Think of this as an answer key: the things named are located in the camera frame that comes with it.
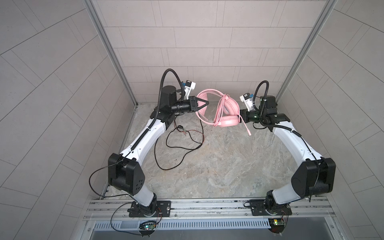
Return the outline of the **pink headphones with cable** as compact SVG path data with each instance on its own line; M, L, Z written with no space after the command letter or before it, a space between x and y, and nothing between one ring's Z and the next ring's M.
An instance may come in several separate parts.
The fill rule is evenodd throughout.
M208 94L212 94L217 97L220 97L220 100L218 102L216 114L212 122L210 122L208 118L205 117L205 112L207 110L207 107L196 112L197 117L203 123L207 125L211 125L213 127L222 127L222 128L236 126L239 123L243 123L244 126L246 127L248 135L249 136L252 135L246 123L244 123L243 118L240 116L239 104L233 98L231 98L227 94L223 94L222 92L214 89L203 90L197 95L197 97L208 100Z

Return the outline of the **white black headphones with cable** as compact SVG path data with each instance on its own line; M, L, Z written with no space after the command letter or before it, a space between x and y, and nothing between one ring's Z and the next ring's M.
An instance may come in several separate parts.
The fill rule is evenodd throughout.
M177 158L175 160L176 163L173 166L166 168L160 165L157 155L158 140L155 142L155 163L157 167L162 171L171 171L176 169L184 162L188 155L199 150L205 143L205 130L202 121L199 122L200 130L187 129L185 126L178 123L178 118L182 115L183 114L176 114L176 117L173 121L173 129L170 130L165 138L165 146L177 153Z

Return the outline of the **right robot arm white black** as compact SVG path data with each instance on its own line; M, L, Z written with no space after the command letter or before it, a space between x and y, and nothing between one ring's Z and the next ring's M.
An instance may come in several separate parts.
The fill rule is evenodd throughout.
M259 107L255 107L255 98L249 93L240 99L247 107L240 111L245 123L259 123L269 129L283 142L298 165L289 184L267 192L265 211L270 215L284 213L292 202L330 193L334 186L336 163L315 151L296 131L290 119L278 113L275 97L261 97Z

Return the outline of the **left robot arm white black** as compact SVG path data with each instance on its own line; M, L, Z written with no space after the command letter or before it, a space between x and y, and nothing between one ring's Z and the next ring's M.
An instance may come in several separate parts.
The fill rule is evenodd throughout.
M159 89L158 104L150 119L132 144L120 154L111 154L108 159L108 184L117 190L124 191L138 207L137 214L152 217L157 213L157 196L145 185L145 174L142 170L144 159L158 138L168 129L178 113L193 113L208 106L209 101L201 98L185 96L185 85L179 82L180 89L164 86L168 73L174 76L173 69L164 71Z

